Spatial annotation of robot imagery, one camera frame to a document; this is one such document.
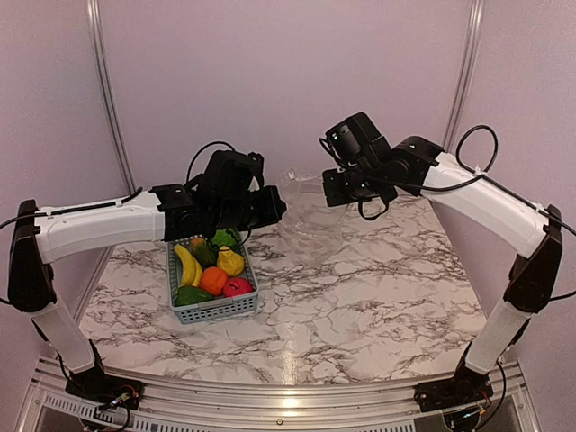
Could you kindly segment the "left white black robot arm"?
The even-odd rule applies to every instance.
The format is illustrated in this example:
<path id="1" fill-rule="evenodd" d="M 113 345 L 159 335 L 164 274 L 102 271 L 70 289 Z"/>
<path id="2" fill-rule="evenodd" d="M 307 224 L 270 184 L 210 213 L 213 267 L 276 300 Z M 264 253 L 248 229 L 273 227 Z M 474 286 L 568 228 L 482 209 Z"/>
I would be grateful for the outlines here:
<path id="1" fill-rule="evenodd" d="M 100 370 L 98 353 L 79 329 L 53 287 L 52 263 L 63 257 L 116 245 L 164 242 L 217 230 L 253 231 L 281 220 L 286 211 L 277 187 L 223 195 L 189 192 L 181 185 L 158 186 L 113 202 L 80 207 L 37 208 L 22 202 L 10 219 L 6 303 L 29 315 L 40 334 L 60 354 L 77 383 L 96 401 L 113 394 L 113 379 Z"/>

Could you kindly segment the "blue-grey perforated plastic basket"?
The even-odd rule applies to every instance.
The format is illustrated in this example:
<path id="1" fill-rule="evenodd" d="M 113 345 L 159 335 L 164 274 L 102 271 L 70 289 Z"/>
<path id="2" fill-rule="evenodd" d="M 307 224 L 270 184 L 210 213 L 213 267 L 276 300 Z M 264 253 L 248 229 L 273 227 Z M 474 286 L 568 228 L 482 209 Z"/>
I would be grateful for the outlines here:
<path id="1" fill-rule="evenodd" d="M 183 324 L 254 311 L 257 280 L 239 234 L 189 238 L 166 247 L 170 308 Z"/>

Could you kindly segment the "clear zip top bag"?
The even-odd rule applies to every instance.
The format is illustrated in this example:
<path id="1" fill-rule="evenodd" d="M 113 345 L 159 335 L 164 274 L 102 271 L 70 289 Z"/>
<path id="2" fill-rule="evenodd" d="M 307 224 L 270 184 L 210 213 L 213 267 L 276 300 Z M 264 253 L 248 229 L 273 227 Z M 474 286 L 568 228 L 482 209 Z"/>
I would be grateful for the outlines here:
<path id="1" fill-rule="evenodd" d="M 288 255 L 305 266 L 318 266 L 343 244 L 347 207 L 329 208 L 322 179 L 292 167 L 283 173 L 280 196 L 287 211 L 278 225 Z"/>

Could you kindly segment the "yellow toy banana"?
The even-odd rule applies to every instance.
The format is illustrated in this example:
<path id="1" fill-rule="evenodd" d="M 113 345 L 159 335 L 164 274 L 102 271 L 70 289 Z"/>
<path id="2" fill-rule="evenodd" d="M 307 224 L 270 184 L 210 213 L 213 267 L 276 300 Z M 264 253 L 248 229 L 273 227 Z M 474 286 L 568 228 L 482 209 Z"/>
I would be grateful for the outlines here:
<path id="1" fill-rule="evenodd" d="M 192 255 L 190 250 L 182 245 L 176 244 L 173 250 L 182 266 L 181 285 L 198 287 L 203 273 L 200 263 Z"/>

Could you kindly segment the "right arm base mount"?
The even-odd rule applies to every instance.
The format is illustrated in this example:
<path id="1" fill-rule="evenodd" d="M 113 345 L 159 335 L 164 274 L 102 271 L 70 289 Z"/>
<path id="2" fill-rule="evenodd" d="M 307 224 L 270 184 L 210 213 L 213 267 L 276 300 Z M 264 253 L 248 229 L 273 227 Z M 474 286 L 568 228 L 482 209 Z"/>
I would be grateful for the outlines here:
<path id="1" fill-rule="evenodd" d="M 417 384 L 414 401 L 422 412 L 473 403 L 493 395 L 489 380 L 487 373 L 477 373 L 461 360 L 451 377 Z"/>

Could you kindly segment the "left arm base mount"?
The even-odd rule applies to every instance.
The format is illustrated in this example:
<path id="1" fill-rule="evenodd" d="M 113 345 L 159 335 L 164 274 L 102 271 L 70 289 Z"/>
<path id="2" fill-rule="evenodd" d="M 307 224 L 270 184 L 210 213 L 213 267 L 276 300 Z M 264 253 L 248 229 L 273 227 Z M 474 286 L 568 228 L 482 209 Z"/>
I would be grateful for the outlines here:
<path id="1" fill-rule="evenodd" d="M 70 372 L 66 386 L 68 394 L 107 407 L 111 407 L 115 401 L 129 410 L 139 407 L 143 389 L 142 381 L 108 374 L 100 364 L 81 373 Z"/>

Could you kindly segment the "red toy apple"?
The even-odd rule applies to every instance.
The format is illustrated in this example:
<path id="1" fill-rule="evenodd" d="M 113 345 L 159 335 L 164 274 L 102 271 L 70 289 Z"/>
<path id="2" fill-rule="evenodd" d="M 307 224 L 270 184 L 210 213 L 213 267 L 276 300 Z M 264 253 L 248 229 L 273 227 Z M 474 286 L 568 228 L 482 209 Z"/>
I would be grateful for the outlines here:
<path id="1" fill-rule="evenodd" d="M 222 293 L 226 298 L 232 298 L 244 294 L 249 294 L 254 291 L 252 283 L 242 277 L 230 278 L 222 289 Z"/>

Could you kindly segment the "green toy pepper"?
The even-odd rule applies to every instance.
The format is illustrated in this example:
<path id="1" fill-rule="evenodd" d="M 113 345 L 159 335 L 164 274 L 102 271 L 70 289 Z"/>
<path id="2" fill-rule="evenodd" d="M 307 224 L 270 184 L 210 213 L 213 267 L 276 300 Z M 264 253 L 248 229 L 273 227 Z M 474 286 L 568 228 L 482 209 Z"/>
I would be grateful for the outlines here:
<path id="1" fill-rule="evenodd" d="M 176 291 L 175 306 L 184 307 L 213 300 L 214 296 L 204 289 L 192 285 L 186 285 L 179 287 Z"/>

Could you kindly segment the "left aluminium corner post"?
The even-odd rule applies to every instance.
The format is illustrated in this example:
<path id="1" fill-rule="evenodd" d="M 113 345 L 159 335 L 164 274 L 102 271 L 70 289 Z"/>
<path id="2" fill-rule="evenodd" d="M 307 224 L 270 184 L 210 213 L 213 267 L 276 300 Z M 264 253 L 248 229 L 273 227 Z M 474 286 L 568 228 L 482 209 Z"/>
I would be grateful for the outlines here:
<path id="1" fill-rule="evenodd" d="M 100 91 L 103 98 L 103 108 L 112 138 L 113 151 L 117 158 L 121 179 L 126 190 L 129 193 L 132 193 L 136 190 L 136 183 L 131 170 L 131 164 L 122 136 L 122 128 L 114 101 L 113 86 L 105 50 L 104 28 L 100 11 L 100 2 L 96 0 L 87 0 L 85 3 L 94 50 L 96 74 L 98 76 Z"/>

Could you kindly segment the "aluminium front frame rail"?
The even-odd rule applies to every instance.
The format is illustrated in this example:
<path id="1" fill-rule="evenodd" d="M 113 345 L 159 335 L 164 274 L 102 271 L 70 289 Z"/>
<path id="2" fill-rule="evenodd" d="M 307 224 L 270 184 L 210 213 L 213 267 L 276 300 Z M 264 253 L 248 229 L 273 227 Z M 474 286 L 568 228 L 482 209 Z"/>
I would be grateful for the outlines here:
<path id="1" fill-rule="evenodd" d="M 455 411 L 423 412 L 418 378 L 388 382 L 287 386 L 201 382 L 136 373 L 143 383 L 131 431 L 445 431 Z M 123 412 L 97 413 L 96 403 L 65 392 L 57 360 L 38 361 L 14 430 L 79 431 L 85 422 L 113 429 Z"/>

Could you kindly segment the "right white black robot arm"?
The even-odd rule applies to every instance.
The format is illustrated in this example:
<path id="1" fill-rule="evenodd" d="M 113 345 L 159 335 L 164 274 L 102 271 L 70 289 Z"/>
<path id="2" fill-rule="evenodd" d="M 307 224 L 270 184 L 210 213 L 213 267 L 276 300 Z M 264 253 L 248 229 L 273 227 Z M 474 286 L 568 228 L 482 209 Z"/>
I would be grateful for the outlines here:
<path id="1" fill-rule="evenodd" d="M 544 209 L 523 200 L 422 137 L 391 148 L 384 137 L 369 140 L 333 131 L 319 143 L 338 165 L 323 174 L 328 206 L 364 204 L 375 196 L 389 203 L 401 189 L 460 212 L 516 251 L 502 299 L 445 386 L 451 401 L 468 401 L 531 317 L 555 299 L 565 228 L 561 214 L 553 206 Z"/>

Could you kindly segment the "green orange toy mango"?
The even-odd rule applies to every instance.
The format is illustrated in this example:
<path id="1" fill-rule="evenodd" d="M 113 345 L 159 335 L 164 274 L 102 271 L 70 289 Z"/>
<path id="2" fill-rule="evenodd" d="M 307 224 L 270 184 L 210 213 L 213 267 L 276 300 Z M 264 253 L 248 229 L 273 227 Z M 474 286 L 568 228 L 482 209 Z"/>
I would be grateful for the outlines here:
<path id="1" fill-rule="evenodd" d="M 192 238 L 190 242 L 191 253 L 202 267 L 216 266 L 217 253 L 205 238 Z"/>

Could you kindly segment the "orange toy fruit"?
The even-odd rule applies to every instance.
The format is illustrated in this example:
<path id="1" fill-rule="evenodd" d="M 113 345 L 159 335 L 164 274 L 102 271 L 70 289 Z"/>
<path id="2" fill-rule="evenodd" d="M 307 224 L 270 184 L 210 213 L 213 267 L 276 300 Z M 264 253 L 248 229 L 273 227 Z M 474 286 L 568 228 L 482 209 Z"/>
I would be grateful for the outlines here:
<path id="1" fill-rule="evenodd" d="M 218 297 L 223 295 L 222 289 L 228 280 L 229 276 L 224 271 L 211 266 L 203 270 L 199 287 Z"/>

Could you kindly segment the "green toy watermelon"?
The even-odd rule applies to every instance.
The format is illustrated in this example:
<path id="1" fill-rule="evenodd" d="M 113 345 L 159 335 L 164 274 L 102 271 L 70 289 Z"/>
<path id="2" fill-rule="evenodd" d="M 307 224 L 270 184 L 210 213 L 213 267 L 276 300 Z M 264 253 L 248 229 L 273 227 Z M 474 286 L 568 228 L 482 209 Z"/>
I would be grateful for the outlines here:
<path id="1" fill-rule="evenodd" d="M 221 247 L 235 248 L 241 243 L 236 229 L 218 229 L 210 239 L 210 244 L 217 249 Z"/>

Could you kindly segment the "yellow toy pear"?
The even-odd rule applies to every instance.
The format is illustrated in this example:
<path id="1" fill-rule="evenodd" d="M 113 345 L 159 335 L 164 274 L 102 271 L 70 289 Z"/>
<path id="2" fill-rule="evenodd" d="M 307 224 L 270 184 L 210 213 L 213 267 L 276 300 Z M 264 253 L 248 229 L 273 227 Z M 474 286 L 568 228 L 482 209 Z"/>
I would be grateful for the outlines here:
<path id="1" fill-rule="evenodd" d="M 245 260 L 230 247 L 222 246 L 219 249 L 217 267 L 229 277 L 238 277 L 245 270 Z"/>

